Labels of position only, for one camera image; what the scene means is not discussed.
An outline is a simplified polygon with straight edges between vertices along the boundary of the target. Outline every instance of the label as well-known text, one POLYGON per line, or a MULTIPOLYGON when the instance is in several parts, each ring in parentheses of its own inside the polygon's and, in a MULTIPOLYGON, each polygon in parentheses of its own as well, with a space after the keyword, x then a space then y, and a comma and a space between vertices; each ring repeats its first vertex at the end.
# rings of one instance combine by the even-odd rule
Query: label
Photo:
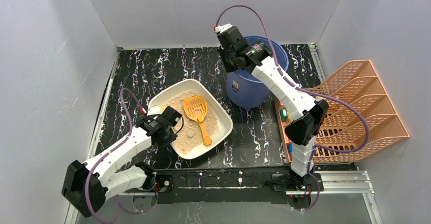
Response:
POLYGON ((260 47, 258 44, 252 45, 252 48, 255 49, 257 52, 261 52, 262 51, 262 47, 260 47))
POLYGON ((238 92, 238 88, 239 88, 239 84, 237 82, 235 82, 235 80, 233 80, 232 82, 232 89, 235 93, 238 92))
POLYGON ((157 121, 151 121, 148 125, 150 126, 150 127, 155 127, 155 126, 157 126, 157 124, 159 124, 157 121))

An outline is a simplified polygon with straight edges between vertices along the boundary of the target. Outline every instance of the gray wall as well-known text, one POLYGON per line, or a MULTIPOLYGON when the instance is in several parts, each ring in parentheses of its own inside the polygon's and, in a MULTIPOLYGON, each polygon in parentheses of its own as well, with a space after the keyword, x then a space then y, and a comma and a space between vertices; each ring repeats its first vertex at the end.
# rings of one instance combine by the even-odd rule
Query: gray wall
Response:
POLYGON ((318 43, 330 75, 371 59, 411 138, 359 166, 385 223, 429 223, 431 0, 340 0, 318 43))
MULTIPOLYGON (((166 48, 217 46, 213 26, 234 4, 255 8, 271 38, 280 43, 319 40, 339 0, 91 0, 116 46, 166 48)), ((230 10, 221 23, 237 25, 244 35, 263 35, 249 10, 230 10)))
POLYGON ((63 223, 116 48, 90 0, 0 0, 0 223, 63 223))

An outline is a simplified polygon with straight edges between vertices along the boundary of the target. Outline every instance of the blue bucket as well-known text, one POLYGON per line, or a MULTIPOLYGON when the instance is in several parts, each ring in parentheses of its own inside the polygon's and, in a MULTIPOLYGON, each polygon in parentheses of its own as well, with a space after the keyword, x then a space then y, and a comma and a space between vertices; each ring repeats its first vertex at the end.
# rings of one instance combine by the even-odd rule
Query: blue bucket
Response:
MULTIPOLYGON (((262 41, 269 47, 268 40, 265 37, 247 36, 245 39, 249 44, 262 41)), ((289 59, 285 50, 274 41, 272 41, 272 45, 274 46, 275 55, 277 56, 280 67, 284 68, 286 71, 289 66, 289 59)), ((226 91, 229 99, 234 104, 246 110, 262 105, 271 94, 268 87, 243 69, 236 70, 226 75, 226 91)))

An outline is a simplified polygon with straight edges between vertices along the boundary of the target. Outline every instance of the litter scoop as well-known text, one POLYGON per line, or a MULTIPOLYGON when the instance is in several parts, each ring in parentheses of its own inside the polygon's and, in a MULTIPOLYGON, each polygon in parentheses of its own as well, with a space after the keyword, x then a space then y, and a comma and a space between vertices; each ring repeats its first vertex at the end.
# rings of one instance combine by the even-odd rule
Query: litter scoop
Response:
POLYGON ((210 146, 212 144, 212 139, 209 137, 208 131, 205 128, 203 119, 208 112, 205 99, 203 96, 198 95, 185 99, 182 102, 184 106, 184 111, 186 115, 193 121, 197 122, 202 131, 203 144, 205 146, 210 146))

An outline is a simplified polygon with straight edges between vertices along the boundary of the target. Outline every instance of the marble pattern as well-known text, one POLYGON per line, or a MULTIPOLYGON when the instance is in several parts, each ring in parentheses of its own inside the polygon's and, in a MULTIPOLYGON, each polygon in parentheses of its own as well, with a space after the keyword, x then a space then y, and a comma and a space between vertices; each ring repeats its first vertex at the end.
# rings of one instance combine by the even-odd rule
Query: marble pattern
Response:
MULTIPOLYGON (((302 87, 320 84, 308 45, 283 45, 289 57, 289 75, 302 87)), ((272 98, 260 107, 246 111, 226 95, 226 72, 216 48, 178 48, 123 50, 107 105, 98 142, 100 153, 125 135, 129 126, 122 111, 118 91, 123 86, 132 90, 144 108, 163 89, 183 79, 199 80, 218 100, 233 120, 232 133, 205 155, 185 160, 170 147, 154 145, 133 157, 126 168, 144 161, 156 169, 224 168, 283 165, 284 153, 272 98)), ((139 110, 129 97, 127 106, 133 122, 139 110)))

